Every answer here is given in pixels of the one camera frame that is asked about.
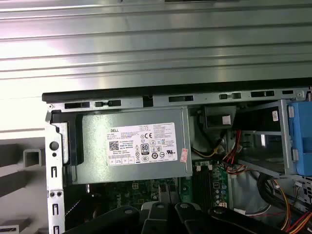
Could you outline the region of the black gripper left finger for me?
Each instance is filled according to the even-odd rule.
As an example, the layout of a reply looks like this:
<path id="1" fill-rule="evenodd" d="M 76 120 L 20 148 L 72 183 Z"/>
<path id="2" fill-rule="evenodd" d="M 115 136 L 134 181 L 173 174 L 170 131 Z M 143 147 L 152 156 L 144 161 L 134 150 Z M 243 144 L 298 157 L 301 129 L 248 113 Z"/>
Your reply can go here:
<path id="1" fill-rule="evenodd" d="M 168 234 L 169 207 L 162 202 L 146 202 L 143 209 L 121 206 L 91 221 L 65 231 L 66 234 Z"/>

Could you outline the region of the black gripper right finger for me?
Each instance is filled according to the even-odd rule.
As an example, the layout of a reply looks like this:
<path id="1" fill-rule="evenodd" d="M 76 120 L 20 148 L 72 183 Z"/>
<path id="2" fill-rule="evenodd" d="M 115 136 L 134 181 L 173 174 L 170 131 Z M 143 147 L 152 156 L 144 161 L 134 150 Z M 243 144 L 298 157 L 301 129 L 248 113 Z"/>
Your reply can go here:
<path id="1" fill-rule="evenodd" d="M 189 234 L 283 234 L 279 228 L 231 209 L 215 206 L 203 212 L 192 203 L 178 203 L 175 210 Z"/>

